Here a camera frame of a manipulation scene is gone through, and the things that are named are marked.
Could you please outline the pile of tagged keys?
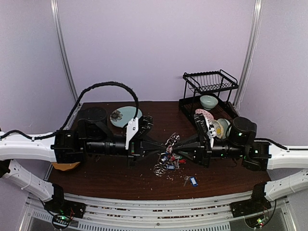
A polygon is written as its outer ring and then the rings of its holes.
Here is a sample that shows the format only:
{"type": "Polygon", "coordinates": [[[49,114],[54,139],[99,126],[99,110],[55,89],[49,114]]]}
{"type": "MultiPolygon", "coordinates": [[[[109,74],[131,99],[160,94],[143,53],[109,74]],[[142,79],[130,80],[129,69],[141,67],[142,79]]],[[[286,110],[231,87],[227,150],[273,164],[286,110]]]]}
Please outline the pile of tagged keys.
{"type": "Polygon", "coordinates": [[[159,164],[163,169],[176,170],[181,164],[186,164],[186,160],[177,154],[163,154],[160,157],[159,164]]]}

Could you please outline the blue tagged key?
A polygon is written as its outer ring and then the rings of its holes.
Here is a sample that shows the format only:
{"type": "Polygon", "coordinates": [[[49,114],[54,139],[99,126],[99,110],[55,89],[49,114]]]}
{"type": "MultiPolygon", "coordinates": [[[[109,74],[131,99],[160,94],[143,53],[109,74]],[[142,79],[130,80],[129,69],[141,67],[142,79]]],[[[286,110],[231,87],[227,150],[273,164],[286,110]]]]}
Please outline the blue tagged key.
{"type": "Polygon", "coordinates": [[[184,184],[183,186],[185,187],[188,183],[190,183],[193,187],[198,186],[198,182],[195,177],[192,176],[185,176],[184,177],[184,184]]]}

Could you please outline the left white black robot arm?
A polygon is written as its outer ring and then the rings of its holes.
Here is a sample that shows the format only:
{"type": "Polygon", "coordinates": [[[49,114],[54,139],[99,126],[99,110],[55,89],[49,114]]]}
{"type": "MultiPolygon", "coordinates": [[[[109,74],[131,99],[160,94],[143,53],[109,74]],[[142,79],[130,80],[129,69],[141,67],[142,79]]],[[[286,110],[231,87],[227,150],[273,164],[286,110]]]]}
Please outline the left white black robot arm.
{"type": "Polygon", "coordinates": [[[39,135],[26,135],[17,130],[1,132],[0,176],[64,214],[69,210],[69,202],[64,199],[62,187],[35,176],[24,169],[18,159],[73,164],[85,161],[90,154],[119,155],[136,160],[165,151],[164,144],[146,137],[153,126],[150,116],[132,118],[126,126],[126,135],[114,134],[107,125],[107,117],[105,109],[91,107],[78,112],[76,129],[39,135]]]}

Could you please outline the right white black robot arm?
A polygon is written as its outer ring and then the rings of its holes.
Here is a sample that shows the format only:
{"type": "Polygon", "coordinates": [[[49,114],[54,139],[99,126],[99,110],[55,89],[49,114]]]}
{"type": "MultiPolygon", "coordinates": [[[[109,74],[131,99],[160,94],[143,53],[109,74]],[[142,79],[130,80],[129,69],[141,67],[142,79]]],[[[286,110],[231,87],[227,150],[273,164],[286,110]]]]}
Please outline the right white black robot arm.
{"type": "Polygon", "coordinates": [[[298,168],[299,172],[276,181],[254,186],[249,199],[231,203],[233,212],[261,211],[271,202],[300,192],[308,187],[308,148],[283,146],[270,139],[258,138],[257,125],[245,117],[236,117],[229,125],[225,139],[217,138],[214,125],[197,114],[197,134],[192,139],[175,143],[173,152],[186,152],[190,159],[207,167],[212,158],[242,159],[242,166],[251,171],[298,168]]]}

